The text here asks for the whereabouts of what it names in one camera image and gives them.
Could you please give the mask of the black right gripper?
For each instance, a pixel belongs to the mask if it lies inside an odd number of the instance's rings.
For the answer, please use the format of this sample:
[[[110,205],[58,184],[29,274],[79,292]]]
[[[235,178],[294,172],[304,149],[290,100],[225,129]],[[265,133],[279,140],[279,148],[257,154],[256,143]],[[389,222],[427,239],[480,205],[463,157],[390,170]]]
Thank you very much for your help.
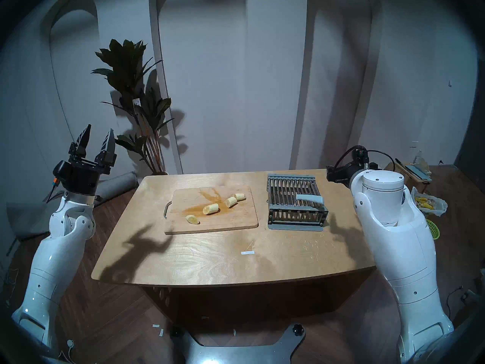
[[[344,166],[327,166],[326,178],[336,184],[350,184],[352,177],[364,170],[364,164],[355,160]]]

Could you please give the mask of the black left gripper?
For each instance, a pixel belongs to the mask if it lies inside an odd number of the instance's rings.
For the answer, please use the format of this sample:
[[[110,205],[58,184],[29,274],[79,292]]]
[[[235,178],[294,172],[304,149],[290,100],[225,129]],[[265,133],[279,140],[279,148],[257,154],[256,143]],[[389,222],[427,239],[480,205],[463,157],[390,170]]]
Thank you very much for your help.
[[[116,161],[113,129],[107,133],[95,161],[86,160],[91,124],[81,132],[69,148],[69,161],[61,161],[61,184],[68,192],[94,196],[102,174],[110,174]]]

